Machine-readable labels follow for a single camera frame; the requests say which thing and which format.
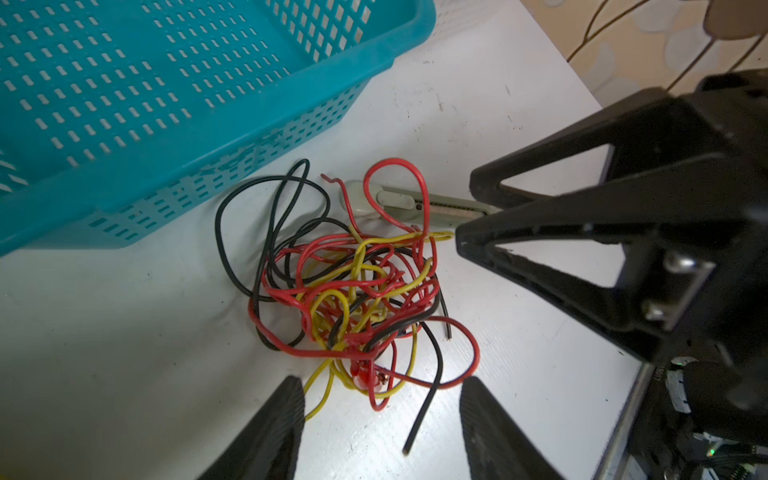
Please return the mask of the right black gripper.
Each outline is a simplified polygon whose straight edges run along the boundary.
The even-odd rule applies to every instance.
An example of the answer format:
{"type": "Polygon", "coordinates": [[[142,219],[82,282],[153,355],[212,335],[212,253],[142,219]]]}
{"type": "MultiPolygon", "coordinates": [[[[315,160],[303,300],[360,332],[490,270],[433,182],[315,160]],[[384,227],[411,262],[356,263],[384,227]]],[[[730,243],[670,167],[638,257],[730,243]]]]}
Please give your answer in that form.
{"type": "Polygon", "coordinates": [[[767,440],[767,73],[706,78],[673,97],[642,90],[474,169],[474,199],[498,213],[460,226],[464,259],[539,296],[634,357],[683,371],[699,429],[767,440]],[[611,185],[547,196],[505,180],[609,148],[611,185]],[[620,279],[602,287],[506,250],[508,243],[623,244],[620,279]]]}

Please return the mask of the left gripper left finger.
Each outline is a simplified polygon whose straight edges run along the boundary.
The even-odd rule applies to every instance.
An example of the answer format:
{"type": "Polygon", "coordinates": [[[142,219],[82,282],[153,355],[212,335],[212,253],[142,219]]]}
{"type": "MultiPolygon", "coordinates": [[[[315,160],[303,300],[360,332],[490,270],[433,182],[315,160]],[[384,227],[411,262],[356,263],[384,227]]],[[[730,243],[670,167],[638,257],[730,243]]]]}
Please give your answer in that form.
{"type": "Polygon", "coordinates": [[[286,377],[202,479],[265,480],[295,476],[305,425],[301,380],[286,377]]]}

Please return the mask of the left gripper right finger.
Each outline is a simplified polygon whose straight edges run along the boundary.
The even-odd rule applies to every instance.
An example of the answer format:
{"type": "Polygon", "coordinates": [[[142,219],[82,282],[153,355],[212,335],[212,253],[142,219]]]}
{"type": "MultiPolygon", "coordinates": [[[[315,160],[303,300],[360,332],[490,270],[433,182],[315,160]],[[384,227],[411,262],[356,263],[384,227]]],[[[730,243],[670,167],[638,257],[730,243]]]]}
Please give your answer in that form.
{"type": "Polygon", "coordinates": [[[479,378],[464,381],[459,410],[473,480],[561,477],[479,378]]]}

